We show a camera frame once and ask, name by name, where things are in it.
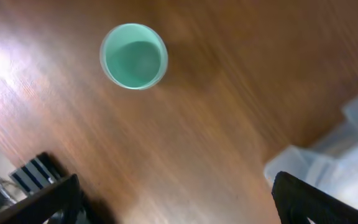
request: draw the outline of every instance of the brown wooden surface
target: brown wooden surface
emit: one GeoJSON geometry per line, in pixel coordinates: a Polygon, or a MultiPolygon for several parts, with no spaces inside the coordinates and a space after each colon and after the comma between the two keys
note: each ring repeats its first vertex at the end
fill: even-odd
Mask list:
{"type": "Polygon", "coordinates": [[[265,163],[358,94],[358,0],[0,0],[0,148],[47,151],[121,223],[278,223],[265,163]],[[102,72],[113,27],[165,41],[145,91],[102,72]]]}

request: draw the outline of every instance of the cup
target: cup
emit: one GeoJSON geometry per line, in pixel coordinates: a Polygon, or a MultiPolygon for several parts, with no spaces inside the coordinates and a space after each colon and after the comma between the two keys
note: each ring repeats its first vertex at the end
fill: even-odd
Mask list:
{"type": "Polygon", "coordinates": [[[142,24],[123,24],[104,38],[100,64],[117,85],[144,90],[164,76],[168,53],[161,37],[151,28],[142,24]]]}

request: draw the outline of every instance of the plastic cup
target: plastic cup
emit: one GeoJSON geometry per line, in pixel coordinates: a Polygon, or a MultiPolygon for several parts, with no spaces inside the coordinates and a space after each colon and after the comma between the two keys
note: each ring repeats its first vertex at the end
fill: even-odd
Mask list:
{"type": "Polygon", "coordinates": [[[168,53],[161,37],[141,24],[123,24],[111,30],[100,48],[105,74],[132,90],[152,87],[164,76],[168,53]]]}

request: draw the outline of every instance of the cup rim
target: cup rim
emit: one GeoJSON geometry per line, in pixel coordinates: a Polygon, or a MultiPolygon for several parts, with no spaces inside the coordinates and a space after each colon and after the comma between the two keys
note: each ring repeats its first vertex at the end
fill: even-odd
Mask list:
{"type": "Polygon", "coordinates": [[[103,72],[106,74],[106,76],[113,81],[115,84],[127,88],[127,89],[131,89],[131,90],[145,90],[147,88],[150,88],[152,86],[154,86],[155,84],[157,84],[162,77],[165,75],[165,72],[167,71],[167,67],[168,67],[168,52],[167,52],[167,48],[162,40],[162,38],[156,33],[156,31],[154,31],[153,29],[151,29],[150,27],[143,25],[143,24],[137,24],[137,23],[127,23],[127,24],[121,24],[119,26],[116,26],[115,28],[111,29],[106,36],[104,37],[102,44],[100,46],[100,51],[99,51],[99,60],[100,60],[100,64],[102,66],[103,72]],[[125,26],[141,26],[143,28],[148,29],[149,31],[151,31],[155,37],[157,38],[159,44],[161,45],[162,51],[161,51],[161,55],[165,55],[165,63],[163,63],[162,65],[160,65],[160,68],[157,72],[157,74],[154,76],[154,78],[149,81],[148,83],[146,83],[145,85],[139,86],[139,87],[129,87],[129,86],[125,86],[124,84],[120,83],[119,81],[117,81],[114,76],[111,74],[111,72],[109,71],[109,69],[107,68],[107,61],[106,61],[106,41],[107,39],[110,37],[110,35],[113,32],[117,32],[117,30],[119,30],[120,28],[123,28],[125,26]]]}

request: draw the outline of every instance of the clear plastic container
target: clear plastic container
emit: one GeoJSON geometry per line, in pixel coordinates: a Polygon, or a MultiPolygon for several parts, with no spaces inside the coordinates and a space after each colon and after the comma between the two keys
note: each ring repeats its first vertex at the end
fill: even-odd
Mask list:
{"type": "Polygon", "coordinates": [[[264,170],[269,184],[285,171],[358,209],[358,97],[343,112],[346,122],[310,148],[289,146],[272,159],[264,170]]]}

